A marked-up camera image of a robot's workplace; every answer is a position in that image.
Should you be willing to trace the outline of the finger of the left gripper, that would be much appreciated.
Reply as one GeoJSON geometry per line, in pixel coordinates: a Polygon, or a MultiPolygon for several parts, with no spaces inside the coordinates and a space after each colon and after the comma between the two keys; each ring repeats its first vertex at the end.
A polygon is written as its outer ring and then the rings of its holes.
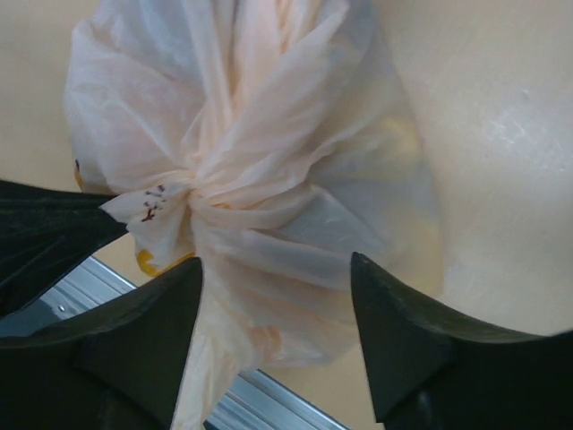
{"type": "Polygon", "coordinates": [[[1,182],[1,315],[40,298],[100,248],[127,233],[103,211],[110,195],[1,182]]]}

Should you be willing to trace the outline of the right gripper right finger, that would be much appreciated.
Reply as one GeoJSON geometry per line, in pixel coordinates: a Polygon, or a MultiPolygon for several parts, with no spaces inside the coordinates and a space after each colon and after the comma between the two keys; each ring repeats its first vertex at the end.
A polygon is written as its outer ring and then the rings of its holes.
{"type": "Polygon", "coordinates": [[[569,429],[572,335],[483,322],[362,254],[351,290],[378,423],[387,429],[569,429]]]}

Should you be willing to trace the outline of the orange printed plastic bag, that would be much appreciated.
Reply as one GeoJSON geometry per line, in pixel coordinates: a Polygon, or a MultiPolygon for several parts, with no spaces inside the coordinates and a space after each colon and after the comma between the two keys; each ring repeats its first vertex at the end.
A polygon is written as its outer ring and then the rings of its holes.
{"type": "Polygon", "coordinates": [[[149,275],[201,260],[174,429],[237,374],[357,341],[353,253],[443,285],[437,196],[370,1],[104,1],[64,90],[76,176],[149,275]]]}

